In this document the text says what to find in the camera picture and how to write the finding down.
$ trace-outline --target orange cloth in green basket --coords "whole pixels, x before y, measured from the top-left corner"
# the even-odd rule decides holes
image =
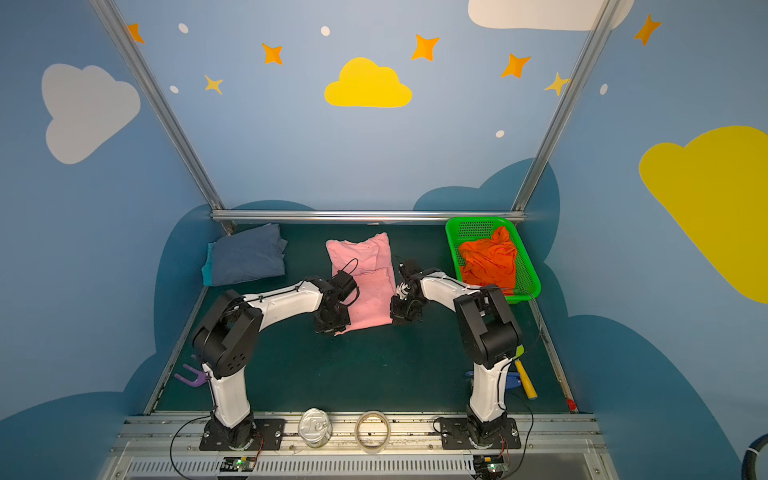
[[[491,238],[464,242],[458,247],[466,264],[461,267],[462,281],[470,285],[497,285],[505,295],[515,295],[515,259],[518,249],[509,238],[509,230],[499,227]]]

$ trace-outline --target white cloud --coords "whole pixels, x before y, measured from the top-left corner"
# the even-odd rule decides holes
[[[619,0],[611,28],[632,9],[634,0]],[[603,0],[469,0],[469,17],[487,28],[591,30]]]
[[[141,101],[133,85],[103,69],[53,64],[43,74],[43,101],[53,117],[45,141],[63,164],[76,164],[133,120]]]

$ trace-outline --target green mat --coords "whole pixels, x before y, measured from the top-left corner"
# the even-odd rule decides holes
[[[328,239],[361,242],[387,232],[393,254],[414,258],[425,269],[437,267],[455,274],[443,226],[282,225],[281,231],[288,240],[286,275],[209,289],[195,326],[227,288],[259,293],[289,286],[309,275],[328,278]],[[533,344],[538,331],[528,303],[511,307],[523,329],[524,346]],[[191,358],[189,343],[187,338],[172,373],[189,376],[181,368],[184,363],[200,368]],[[538,391],[538,398],[528,402],[531,409],[568,412],[542,341],[521,360]],[[471,370],[455,314],[430,303],[424,307],[420,323],[378,326],[340,336],[314,333],[310,313],[285,319],[261,333],[245,378],[248,399],[256,412],[301,412],[311,407],[328,412],[464,412],[470,394],[465,372]],[[507,410],[527,412],[511,392],[525,398],[522,388],[508,390]],[[156,410],[209,410],[212,406],[206,386],[193,389],[171,375]]]

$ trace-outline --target black mounting plate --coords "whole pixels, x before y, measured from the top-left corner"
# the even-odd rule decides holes
[[[264,446],[258,435],[253,436],[253,441],[244,450],[232,450],[227,446],[226,438],[217,438],[216,430],[211,429],[208,437],[200,440],[200,450],[218,452],[257,452],[262,450],[280,450],[283,442],[283,427],[286,421],[283,419],[253,419],[253,430],[264,438]]]
[[[477,449],[477,446],[473,445],[469,440],[466,417],[439,417],[435,419],[435,423],[440,425],[438,430],[440,431],[443,450]],[[518,424],[515,422],[515,419],[507,418],[507,425],[500,433],[507,441],[507,446],[510,450],[522,448]],[[501,448],[502,440],[497,437],[487,450],[500,450]]]

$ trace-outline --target gray-blue folded cloth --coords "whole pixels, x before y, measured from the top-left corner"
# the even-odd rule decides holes
[[[276,223],[220,238],[211,252],[212,286],[285,275],[283,251],[287,244]]]

